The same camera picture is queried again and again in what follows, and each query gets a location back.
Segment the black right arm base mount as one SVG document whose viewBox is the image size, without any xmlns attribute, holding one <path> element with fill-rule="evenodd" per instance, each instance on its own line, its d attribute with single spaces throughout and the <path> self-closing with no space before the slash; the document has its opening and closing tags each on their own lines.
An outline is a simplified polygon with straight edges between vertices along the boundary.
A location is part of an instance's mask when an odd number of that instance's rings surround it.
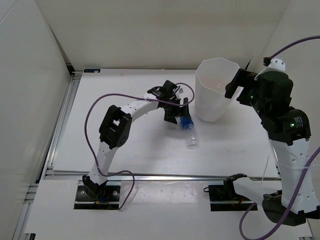
<svg viewBox="0 0 320 240">
<path fill-rule="evenodd" d="M 247 175 L 237 173 L 228 176 L 221 184 L 209 184 L 203 192 L 209 194 L 211 212 L 242 212 L 246 211 L 253 202 L 235 192 L 234 181 L 246 178 Z"/>
</svg>

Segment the aluminium table rail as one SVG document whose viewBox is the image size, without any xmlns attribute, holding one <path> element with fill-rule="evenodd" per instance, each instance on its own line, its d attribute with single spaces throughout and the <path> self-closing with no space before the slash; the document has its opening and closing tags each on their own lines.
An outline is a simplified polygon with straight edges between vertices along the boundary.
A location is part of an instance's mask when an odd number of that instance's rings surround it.
<svg viewBox="0 0 320 240">
<path fill-rule="evenodd" d="M 49 169 L 44 174 L 43 180 L 82 180 L 85 172 L 54 171 Z M 209 175 L 164 175 L 164 174 L 134 174 L 136 181 L 222 181 L 226 176 Z M 129 173 L 108 177 L 109 181 L 131 181 L 133 177 Z"/>
<path fill-rule="evenodd" d="M 54 165 L 81 78 L 82 78 L 82 72 L 79 72 L 79 71 L 75 71 L 71 75 L 71 80 L 69 82 L 68 88 L 64 95 L 64 99 L 59 111 L 55 129 L 54 129 L 51 142 L 46 154 L 46 158 L 43 162 L 43 166 L 36 183 L 39 183 L 40 180 L 43 180 L 47 175 L 47 170 Z"/>
</svg>

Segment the aluminium left table rail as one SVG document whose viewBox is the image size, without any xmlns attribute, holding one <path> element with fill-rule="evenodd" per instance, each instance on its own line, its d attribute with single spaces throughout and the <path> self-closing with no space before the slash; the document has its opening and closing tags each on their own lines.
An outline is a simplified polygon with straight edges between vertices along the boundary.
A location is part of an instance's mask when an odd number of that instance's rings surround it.
<svg viewBox="0 0 320 240">
<path fill-rule="evenodd" d="M 79 71 L 75 71 L 71 75 L 71 80 L 69 82 L 68 88 L 64 95 L 64 99 L 59 111 L 55 129 L 54 129 L 51 142 L 46 154 L 46 158 L 43 162 L 43 166 L 36 183 L 39 183 L 40 180 L 43 180 L 47 175 L 47 170 L 54 165 L 81 78 L 82 78 L 82 72 L 79 72 Z"/>
</svg>

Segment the aluminium front table rail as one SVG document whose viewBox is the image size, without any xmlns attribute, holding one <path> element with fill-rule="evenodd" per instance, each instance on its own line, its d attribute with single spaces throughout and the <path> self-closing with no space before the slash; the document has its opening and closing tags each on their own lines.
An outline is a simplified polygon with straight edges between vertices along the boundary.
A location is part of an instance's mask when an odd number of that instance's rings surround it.
<svg viewBox="0 0 320 240">
<path fill-rule="evenodd" d="M 85 172 L 54 171 L 49 169 L 44 174 L 43 180 L 82 180 Z M 222 181 L 226 176 L 209 175 L 164 175 L 164 174 L 134 174 L 136 181 Z M 109 181 L 131 181 L 133 177 L 129 173 L 108 177 Z"/>
</svg>

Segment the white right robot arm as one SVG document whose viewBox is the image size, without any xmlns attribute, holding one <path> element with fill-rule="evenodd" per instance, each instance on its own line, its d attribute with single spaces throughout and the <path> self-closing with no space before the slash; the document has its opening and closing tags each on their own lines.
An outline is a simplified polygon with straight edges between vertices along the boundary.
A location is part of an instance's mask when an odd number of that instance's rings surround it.
<svg viewBox="0 0 320 240">
<path fill-rule="evenodd" d="M 224 193 L 230 200 L 240 196 L 250 199 L 262 207 L 270 221 L 287 226 L 320 217 L 320 202 L 307 166 L 310 123 L 302 110 L 291 106 L 293 85 L 284 72 L 255 74 L 239 69 L 225 88 L 225 97 L 230 99 L 241 87 L 238 102 L 252 107 L 259 116 L 277 158 L 282 188 L 261 187 L 238 173 L 224 180 Z"/>
</svg>

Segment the blue corner label left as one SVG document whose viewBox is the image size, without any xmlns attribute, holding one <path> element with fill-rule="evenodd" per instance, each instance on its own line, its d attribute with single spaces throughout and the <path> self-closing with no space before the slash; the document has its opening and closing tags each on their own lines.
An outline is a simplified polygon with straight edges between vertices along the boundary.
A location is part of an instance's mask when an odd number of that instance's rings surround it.
<svg viewBox="0 0 320 240">
<path fill-rule="evenodd" d="M 83 70 L 84 73 L 93 73 L 93 74 L 96 74 L 96 73 L 100 73 L 101 72 L 101 69 L 100 68 L 86 68 Z"/>
</svg>

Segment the white octagonal bin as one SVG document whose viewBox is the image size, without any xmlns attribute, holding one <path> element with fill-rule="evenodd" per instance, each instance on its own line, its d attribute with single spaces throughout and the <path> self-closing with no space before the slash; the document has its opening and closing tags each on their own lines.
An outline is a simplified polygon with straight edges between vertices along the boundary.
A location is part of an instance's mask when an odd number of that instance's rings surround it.
<svg viewBox="0 0 320 240">
<path fill-rule="evenodd" d="M 213 123 L 226 112 L 233 101 L 225 97 L 229 84 L 240 66 L 230 60 L 218 57 L 201 62 L 195 71 L 195 115 L 204 122 Z"/>
</svg>

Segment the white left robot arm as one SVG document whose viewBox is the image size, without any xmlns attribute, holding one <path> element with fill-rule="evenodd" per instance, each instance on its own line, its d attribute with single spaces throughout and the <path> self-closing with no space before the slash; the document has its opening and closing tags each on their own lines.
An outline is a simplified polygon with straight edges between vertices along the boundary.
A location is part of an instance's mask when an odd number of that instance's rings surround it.
<svg viewBox="0 0 320 240">
<path fill-rule="evenodd" d="M 133 101 L 123 106 L 111 105 L 100 124 L 99 147 L 94 151 L 88 145 L 94 165 L 91 171 L 82 177 L 86 194 L 93 200 L 105 196 L 105 187 L 113 158 L 120 147 L 129 139 L 132 123 L 138 118 L 157 109 L 164 110 L 164 121 L 177 124 L 180 117 L 190 119 L 189 104 L 192 98 L 181 98 L 181 83 L 166 80 L 162 86 L 149 89 L 143 96 L 130 96 Z"/>
</svg>

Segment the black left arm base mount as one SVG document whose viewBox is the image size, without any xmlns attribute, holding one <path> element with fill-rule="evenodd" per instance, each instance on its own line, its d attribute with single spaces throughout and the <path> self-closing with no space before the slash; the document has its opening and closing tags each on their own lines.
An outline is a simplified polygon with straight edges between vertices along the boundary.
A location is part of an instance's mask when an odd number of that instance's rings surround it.
<svg viewBox="0 0 320 240">
<path fill-rule="evenodd" d="M 121 182 L 108 181 L 104 190 L 95 196 L 89 193 L 82 181 L 77 184 L 75 210 L 117 210 L 120 206 Z"/>
</svg>

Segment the clear bottle blue label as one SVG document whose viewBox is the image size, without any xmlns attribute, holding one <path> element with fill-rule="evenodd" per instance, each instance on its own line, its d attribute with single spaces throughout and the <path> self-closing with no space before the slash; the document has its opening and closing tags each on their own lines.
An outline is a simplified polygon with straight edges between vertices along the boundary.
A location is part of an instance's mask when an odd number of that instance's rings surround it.
<svg viewBox="0 0 320 240">
<path fill-rule="evenodd" d="M 188 149 L 194 149 L 199 146 L 199 137 L 195 124 L 190 117 L 180 117 L 180 125 L 185 138 L 185 144 Z"/>
</svg>

